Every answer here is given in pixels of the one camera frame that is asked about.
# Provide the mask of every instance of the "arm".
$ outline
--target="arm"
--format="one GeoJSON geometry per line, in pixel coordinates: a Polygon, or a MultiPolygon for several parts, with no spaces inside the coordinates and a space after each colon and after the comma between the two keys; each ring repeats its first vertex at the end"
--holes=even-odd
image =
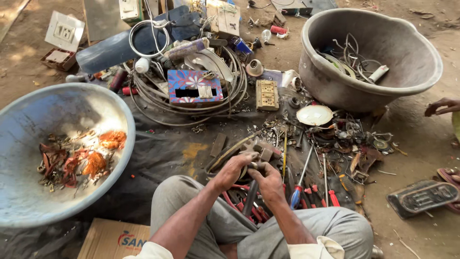
{"type": "Polygon", "coordinates": [[[265,169],[265,177],[254,169],[248,169],[247,172],[259,184],[265,204],[273,212],[286,242],[289,245],[317,244],[302,221],[289,208],[283,193],[281,174],[266,162],[262,165],[265,169]]]}
{"type": "Polygon", "coordinates": [[[219,195],[232,186],[241,168],[258,156],[247,152],[230,158],[220,172],[198,195],[174,213],[149,239],[172,253],[174,259],[185,258],[206,215],[219,195]]]}
{"type": "Polygon", "coordinates": [[[439,101],[432,103],[425,110],[425,117],[430,117],[433,114],[441,115],[448,112],[460,111],[460,99],[442,98],[439,101]],[[447,106],[447,108],[437,111],[438,108],[447,106]]]}

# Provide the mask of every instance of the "white shirt sleeve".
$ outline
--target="white shirt sleeve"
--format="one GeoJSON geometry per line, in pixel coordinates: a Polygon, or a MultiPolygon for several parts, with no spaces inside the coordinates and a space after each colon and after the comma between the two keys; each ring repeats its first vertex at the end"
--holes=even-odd
{"type": "Polygon", "coordinates": [[[317,244],[287,245],[291,259],[344,259],[344,249],[334,240],[319,236],[317,244]]]}
{"type": "MultiPolygon", "coordinates": [[[[334,240],[319,236],[317,244],[287,245],[291,259],[344,259],[345,251],[334,240]]],[[[153,242],[146,242],[138,255],[129,255],[123,259],[173,259],[166,248],[153,242]]]]}
{"type": "Polygon", "coordinates": [[[153,242],[146,242],[138,255],[128,255],[123,259],[174,259],[171,252],[153,242]]]}

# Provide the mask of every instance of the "dirt ground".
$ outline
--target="dirt ground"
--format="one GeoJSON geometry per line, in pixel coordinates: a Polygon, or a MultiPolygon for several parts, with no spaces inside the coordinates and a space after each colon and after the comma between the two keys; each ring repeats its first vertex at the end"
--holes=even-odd
{"type": "MultiPolygon", "coordinates": [[[[18,5],[17,0],[3,0],[0,3],[0,24],[6,24],[10,13],[18,5]]],[[[246,21],[251,16],[268,23],[275,9],[247,9],[245,0],[235,0],[241,7],[241,31],[243,39],[252,41],[265,28],[249,28],[246,21]]],[[[268,0],[258,1],[260,6],[268,0]]],[[[366,187],[364,208],[369,214],[375,231],[375,244],[382,248],[386,258],[415,258],[404,247],[393,230],[397,230],[404,242],[421,258],[460,257],[460,216],[444,208],[430,211],[433,218],[423,214],[409,220],[401,220],[388,205],[385,195],[421,179],[436,175],[436,169],[446,166],[460,166],[460,149],[453,149],[454,139],[450,115],[423,117],[426,105],[450,96],[458,97],[460,88],[460,2],[458,0],[339,0],[340,7],[363,8],[403,18],[412,22],[440,52],[444,64],[441,80],[430,90],[415,96],[400,98],[389,105],[377,130],[393,133],[394,140],[409,156],[400,153],[389,155],[383,163],[374,167],[371,180],[377,184],[366,187]],[[432,12],[434,17],[422,19],[409,10],[432,12]],[[377,172],[380,169],[396,173],[397,176],[377,172]]],[[[0,44],[0,108],[18,97],[41,87],[64,82],[66,73],[49,69],[39,60],[53,46],[44,42],[46,29],[53,10],[73,14],[83,20],[80,0],[31,0],[18,20],[0,44]]],[[[287,17],[291,31],[288,40],[274,38],[275,46],[257,50],[264,67],[279,70],[298,70],[303,18],[287,17]]]]}

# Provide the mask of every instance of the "person's hand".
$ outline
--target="person's hand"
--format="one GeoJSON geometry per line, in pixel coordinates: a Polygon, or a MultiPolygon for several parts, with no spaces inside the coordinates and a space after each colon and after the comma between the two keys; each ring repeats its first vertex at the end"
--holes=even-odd
{"type": "Polygon", "coordinates": [[[260,171],[265,172],[265,177],[255,169],[248,169],[247,172],[259,184],[260,193],[267,206],[270,208],[279,203],[287,203],[284,197],[280,172],[273,168],[268,162],[261,163],[260,168],[260,171]]]}
{"type": "Polygon", "coordinates": [[[214,177],[213,183],[220,192],[224,192],[238,180],[241,169],[250,164],[259,157],[258,152],[243,152],[237,156],[231,157],[222,167],[219,173],[214,177]]]}
{"type": "Polygon", "coordinates": [[[460,111],[460,99],[442,98],[439,101],[432,103],[425,110],[425,117],[430,117],[433,114],[440,115],[448,112],[460,111]],[[439,107],[447,106],[447,108],[436,111],[439,107]]]}

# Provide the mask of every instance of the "grey trousers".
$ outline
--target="grey trousers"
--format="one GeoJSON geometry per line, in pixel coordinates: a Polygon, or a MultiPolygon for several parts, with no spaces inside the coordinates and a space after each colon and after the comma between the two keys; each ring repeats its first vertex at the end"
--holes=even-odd
{"type": "MultiPolygon", "coordinates": [[[[172,176],[162,182],[153,195],[150,235],[202,188],[203,185],[186,176],[172,176]]],[[[296,210],[295,214],[314,238],[322,235],[339,243],[346,259],[371,258],[374,237],[360,214],[342,207],[296,210]]],[[[186,258],[226,258],[218,244],[231,243],[238,243],[238,259],[289,258],[275,217],[258,228],[221,198],[203,221],[186,258]]]]}

